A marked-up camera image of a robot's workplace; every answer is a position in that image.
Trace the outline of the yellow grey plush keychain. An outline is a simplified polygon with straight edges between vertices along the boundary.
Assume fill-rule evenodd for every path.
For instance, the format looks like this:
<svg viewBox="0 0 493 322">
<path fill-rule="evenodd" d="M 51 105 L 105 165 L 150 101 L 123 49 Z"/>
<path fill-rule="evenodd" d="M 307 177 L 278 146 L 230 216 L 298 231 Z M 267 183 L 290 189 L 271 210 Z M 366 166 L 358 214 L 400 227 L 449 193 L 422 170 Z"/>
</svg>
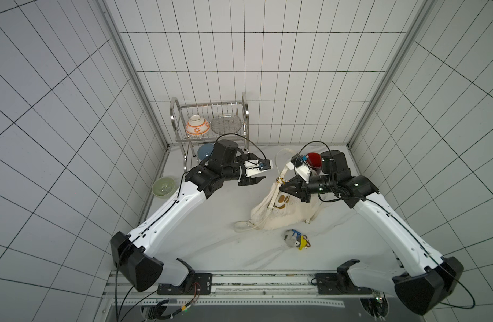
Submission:
<svg viewBox="0 0 493 322">
<path fill-rule="evenodd" d="M 311 247 L 308 236 L 295 229 L 288 229 L 285 231 L 284 241 L 288 247 L 298 250 L 304 250 Z"/>
</svg>

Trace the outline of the cream canvas shoulder bag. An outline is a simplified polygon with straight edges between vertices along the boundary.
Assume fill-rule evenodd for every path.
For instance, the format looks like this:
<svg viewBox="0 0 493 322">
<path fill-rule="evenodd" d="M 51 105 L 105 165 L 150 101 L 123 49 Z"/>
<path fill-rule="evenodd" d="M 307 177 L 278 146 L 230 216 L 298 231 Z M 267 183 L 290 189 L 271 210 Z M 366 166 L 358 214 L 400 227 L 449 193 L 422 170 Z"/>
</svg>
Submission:
<svg viewBox="0 0 493 322">
<path fill-rule="evenodd" d="M 281 186 L 294 174 L 294 166 L 287 162 L 283 168 L 277 168 L 279 176 L 271 186 L 269 194 L 251 210 L 248 221 L 238 221 L 234 224 L 237 233 L 252 230 L 275 230 L 286 228 L 298 223 L 314 221 L 325 208 L 315 195 L 309 203 L 280 191 Z"/>
</svg>

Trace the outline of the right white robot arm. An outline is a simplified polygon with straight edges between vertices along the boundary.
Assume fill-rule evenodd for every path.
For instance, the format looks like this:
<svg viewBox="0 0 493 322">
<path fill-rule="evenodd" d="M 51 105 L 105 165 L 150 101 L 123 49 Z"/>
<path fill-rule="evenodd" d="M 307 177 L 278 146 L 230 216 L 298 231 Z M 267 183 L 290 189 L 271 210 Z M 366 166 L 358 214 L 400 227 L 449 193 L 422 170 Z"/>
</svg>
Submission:
<svg viewBox="0 0 493 322">
<path fill-rule="evenodd" d="M 328 150 L 320 159 L 322 173 L 315 175 L 304 157 L 294 155 L 288 166 L 296 175 L 280 191 L 305 203 L 312 195 L 334 194 L 371 224 L 399 264 L 397 270 L 377 270 L 351 259 L 337 268 L 336 288 L 345 294 L 360 288 L 384 292 L 417 315 L 425 315 L 450 296 L 464 271 L 461 262 L 442 256 L 418 236 L 367 177 L 352 176 L 343 152 Z"/>
</svg>

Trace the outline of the brown white plush charm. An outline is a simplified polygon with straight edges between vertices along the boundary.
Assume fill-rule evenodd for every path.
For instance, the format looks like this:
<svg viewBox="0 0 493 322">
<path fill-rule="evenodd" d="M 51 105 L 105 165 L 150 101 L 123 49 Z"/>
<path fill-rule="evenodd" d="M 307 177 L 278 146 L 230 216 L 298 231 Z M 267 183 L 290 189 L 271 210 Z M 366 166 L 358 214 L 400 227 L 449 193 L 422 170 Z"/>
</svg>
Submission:
<svg viewBox="0 0 493 322">
<path fill-rule="evenodd" d="M 290 199 L 291 199 L 290 195 L 280 193 L 279 197 L 277 197 L 277 200 L 275 201 L 274 206 L 278 209 L 284 209 L 288 205 Z"/>
</svg>

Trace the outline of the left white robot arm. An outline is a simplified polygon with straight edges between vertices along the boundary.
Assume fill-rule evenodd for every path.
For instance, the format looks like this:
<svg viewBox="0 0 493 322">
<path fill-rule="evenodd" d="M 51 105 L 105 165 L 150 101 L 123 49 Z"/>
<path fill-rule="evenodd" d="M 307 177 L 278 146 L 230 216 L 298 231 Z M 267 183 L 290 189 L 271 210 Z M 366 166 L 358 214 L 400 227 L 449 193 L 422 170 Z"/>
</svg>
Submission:
<svg viewBox="0 0 493 322">
<path fill-rule="evenodd" d="M 266 156 L 246 154 L 232 140 L 217 141 L 211 154 L 184 174 L 179 188 L 150 218 L 128 233 L 117 232 L 112 236 L 112 259 L 117 271 L 138 292 L 154 284 L 189 287 L 193 273 L 189 264 L 180 258 L 169 262 L 155 257 L 163 242 L 224 182 L 256 185 L 271 169 L 272 162 Z"/>
</svg>

